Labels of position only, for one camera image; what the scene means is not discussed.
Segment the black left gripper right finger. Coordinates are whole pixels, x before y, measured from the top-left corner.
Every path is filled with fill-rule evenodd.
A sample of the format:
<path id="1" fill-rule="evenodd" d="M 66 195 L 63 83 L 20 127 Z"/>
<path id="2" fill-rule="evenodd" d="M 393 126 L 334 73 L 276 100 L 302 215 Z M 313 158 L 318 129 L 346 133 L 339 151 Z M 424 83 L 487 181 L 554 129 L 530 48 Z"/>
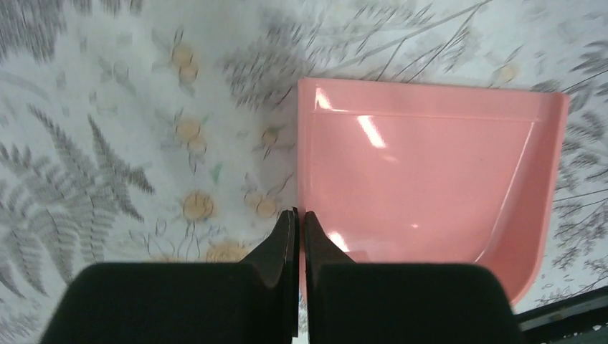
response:
<path id="1" fill-rule="evenodd" d="M 521 343 L 497 278 L 476 264 L 357 263 L 303 219 L 311 343 Z"/>

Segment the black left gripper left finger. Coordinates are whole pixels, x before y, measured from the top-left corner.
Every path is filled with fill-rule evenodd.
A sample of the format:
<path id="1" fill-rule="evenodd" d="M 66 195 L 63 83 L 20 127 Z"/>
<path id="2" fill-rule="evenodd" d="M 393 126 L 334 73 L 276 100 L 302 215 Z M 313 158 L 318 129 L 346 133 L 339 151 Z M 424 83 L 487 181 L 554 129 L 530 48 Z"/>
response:
<path id="1" fill-rule="evenodd" d="M 98 263 L 70 283 L 43 343 L 291 343 L 296 209 L 238 262 Z"/>

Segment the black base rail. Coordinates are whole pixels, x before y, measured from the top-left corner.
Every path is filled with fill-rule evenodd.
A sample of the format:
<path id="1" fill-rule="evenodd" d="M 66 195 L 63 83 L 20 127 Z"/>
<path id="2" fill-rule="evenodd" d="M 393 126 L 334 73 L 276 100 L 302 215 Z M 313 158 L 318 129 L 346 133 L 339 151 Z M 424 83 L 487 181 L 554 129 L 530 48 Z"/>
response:
<path id="1" fill-rule="evenodd" d="M 527 343 L 607 344 L 607 287 L 517 314 Z"/>

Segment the floral table mat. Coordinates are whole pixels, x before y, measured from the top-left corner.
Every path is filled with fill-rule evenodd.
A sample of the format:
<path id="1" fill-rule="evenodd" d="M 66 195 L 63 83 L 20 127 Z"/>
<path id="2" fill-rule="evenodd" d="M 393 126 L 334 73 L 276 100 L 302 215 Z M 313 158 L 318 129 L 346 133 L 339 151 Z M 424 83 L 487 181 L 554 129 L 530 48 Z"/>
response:
<path id="1" fill-rule="evenodd" d="M 3 1 L 1 341 L 96 262 L 234 261 L 296 205 L 303 77 L 571 98 L 518 312 L 607 285 L 605 1 Z"/>

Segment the pink dustpan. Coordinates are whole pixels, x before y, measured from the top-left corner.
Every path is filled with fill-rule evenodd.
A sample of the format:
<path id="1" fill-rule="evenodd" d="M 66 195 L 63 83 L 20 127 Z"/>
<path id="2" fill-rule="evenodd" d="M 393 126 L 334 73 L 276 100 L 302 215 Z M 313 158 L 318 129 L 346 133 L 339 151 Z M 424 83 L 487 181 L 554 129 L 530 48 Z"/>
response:
<path id="1" fill-rule="evenodd" d="M 304 78 L 298 210 L 357 262 L 476 263 L 512 304 L 540 269 L 570 98 Z"/>

